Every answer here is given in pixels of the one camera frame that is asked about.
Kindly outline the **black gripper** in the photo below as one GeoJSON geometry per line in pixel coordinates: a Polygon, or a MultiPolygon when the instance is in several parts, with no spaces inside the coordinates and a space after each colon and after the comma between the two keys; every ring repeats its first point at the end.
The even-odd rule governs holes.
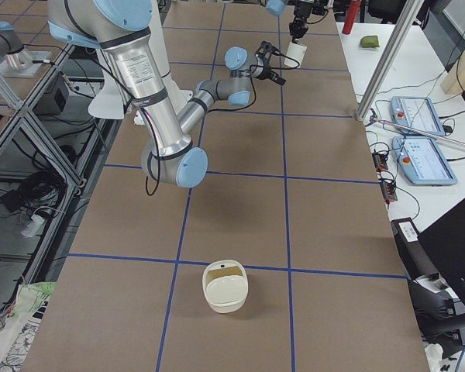
{"type": "Polygon", "coordinates": [[[296,15],[289,23],[289,31],[292,38],[302,38],[308,31],[307,18],[296,15]]]}
{"type": "Polygon", "coordinates": [[[255,78],[258,80],[272,80],[274,83],[283,86],[286,82],[279,75],[275,75],[275,73],[271,70],[270,67],[266,66],[258,66],[255,69],[255,78]]]}

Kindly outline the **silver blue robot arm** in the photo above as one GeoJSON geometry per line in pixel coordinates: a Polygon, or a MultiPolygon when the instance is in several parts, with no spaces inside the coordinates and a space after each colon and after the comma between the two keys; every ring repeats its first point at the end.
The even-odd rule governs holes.
{"type": "MultiPolygon", "coordinates": [[[[307,33],[307,21],[312,14],[313,1],[296,0],[294,3],[293,20],[289,23],[289,32],[291,41],[298,41],[307,33]]],[[[288,1],[283,0],[268,0],[265,8],[273,16],[279,16],[286,8],[288,1]]]]}
{"type": "Polygon", "coordinates": [[[150,1],[49,1],[49,28],[53,38],[100,50],[107,73],[115,80],[122,103],[134,105],[152,137],[142,153],[142,168],[157,183],[193,188],[208,169],[206,152],[194,146],[193,128],[212,106],[226,100],[233,110],[250,104],[253,79],[283,85],[270,65],[278,48],[263,41],[255,53],[233,46],[225,55],[229,78],[203,81],[180,111],[171,103],[156,57],[150,46],[153,4],[150,1]]]}

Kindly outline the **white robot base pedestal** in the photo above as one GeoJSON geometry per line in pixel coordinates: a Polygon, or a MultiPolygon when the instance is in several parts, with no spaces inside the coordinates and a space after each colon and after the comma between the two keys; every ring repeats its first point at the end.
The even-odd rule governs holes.
{"type": "Polygon", "coordinates": [[[89,26],[99,44],[96,51],[104,88],[89,105],[98,118],[122,119],[132,103],[147,107],[150,97],[166,90],[172,111],[191,97],[171,76],[156,1],[95,1],[89,26]]]}

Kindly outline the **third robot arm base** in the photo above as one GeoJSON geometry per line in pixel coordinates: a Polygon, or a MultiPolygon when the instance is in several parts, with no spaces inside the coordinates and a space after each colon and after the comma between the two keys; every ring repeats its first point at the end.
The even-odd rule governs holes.
{"type": "Polygon", "coordinates": [[[39,64],[36,52],[29,51],[9,22],[0,21],[0,74],[7,78],[33,78],[39,64]]]}

